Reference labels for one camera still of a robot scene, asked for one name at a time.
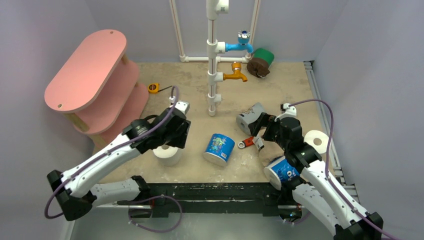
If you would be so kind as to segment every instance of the beige table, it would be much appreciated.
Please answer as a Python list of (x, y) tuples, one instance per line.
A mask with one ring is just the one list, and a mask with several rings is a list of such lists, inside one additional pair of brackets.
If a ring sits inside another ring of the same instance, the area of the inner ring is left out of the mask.
[[(273, 63), (271, 73), (265, 79), (250, 75), (243, 65), (248, 81), (226, 80), (217, 85), (222, 95), (216, 115), (208, 115), (207, 70), (208, 64), (190, 63), (139, 63), (139, 83), (160, 83), (162, 87), (177, 85), (180, 99), (190, 103), (187, 119), (191, 121), (185, 149), (181, 160), (174, 166), (159, 164), (153, 152), (145, 154), (118, 167), (101, 182), (109, 183), (141, 175), (148, 183), (229, 183), (266, 182), (264, 166), (258, 159), (254, 146), (239, 149), (237, 143), (248, 138), (236, 125), (236, 116), (254, 103), (260, 102), (269, 114), (278, 115), (281, 103), (294, 103), (313, 98), (308, 77), (302, 62)], [(231, 63), (219, 63), (218, 71), (232, 73)], [(151, 94), (142, 117), (160, 114), (168, 107), (170, 91)], [(315, 103), (308, 102), (297, 107), (303, 135), (310, 130), (322, 131)], [(202, 157), (214, 133), (231, 137), (236, 146), (226, 167), (209, 163)]]

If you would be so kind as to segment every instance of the faucet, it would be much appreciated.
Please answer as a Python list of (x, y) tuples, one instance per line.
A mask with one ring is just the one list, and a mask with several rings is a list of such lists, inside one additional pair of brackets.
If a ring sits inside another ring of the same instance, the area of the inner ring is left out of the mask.
[(243, 82), (247, 82), (248, 78), (241, 72), (242, 63), (241, 62), (233, 62), (231, 64), (233, 74), (223, 74), (222, 79), (241, 79)]
[(243, 30), (238, 32), (238, 43), (236, 44), (225, 44), (225, 51), (243, 51), (247, 50), (248, 53), (253, 53), (253, 46), (249, 43), (251, 33)]

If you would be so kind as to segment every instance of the green and brown roll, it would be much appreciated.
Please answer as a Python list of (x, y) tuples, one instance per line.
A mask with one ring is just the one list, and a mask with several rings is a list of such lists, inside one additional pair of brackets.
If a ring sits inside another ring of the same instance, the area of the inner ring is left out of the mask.
[(254, 51), (251, 60), (247, 64), (247, 71), (253, 76), (264, 78), (270, 73), (269, 67), (274, 61), (274, 54), (266, 49), (258, 48)]

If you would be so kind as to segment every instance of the gray can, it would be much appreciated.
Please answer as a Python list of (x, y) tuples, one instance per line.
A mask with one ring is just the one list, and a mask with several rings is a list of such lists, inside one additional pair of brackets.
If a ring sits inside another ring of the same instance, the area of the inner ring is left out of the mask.
[(257, 102), (249, 109), (237, 115), (235, 122), (245, 134), (251, 136), (255, 127), (255, 123), (263, 112), (265, 112), (264, 107), (260, 102)]

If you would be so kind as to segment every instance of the yellow tape measure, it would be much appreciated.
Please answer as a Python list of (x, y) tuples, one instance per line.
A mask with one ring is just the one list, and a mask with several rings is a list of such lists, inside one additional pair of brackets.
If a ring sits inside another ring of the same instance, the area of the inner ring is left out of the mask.
[(147, 87), (147, 90), (149, 93), (151, 94), (157, 94), (165, 89), (169, 89), (172, 86), (167, 86), (165, 88), (162, 88), (161, 90), (159, 90), (159, 83), (152, 83)]

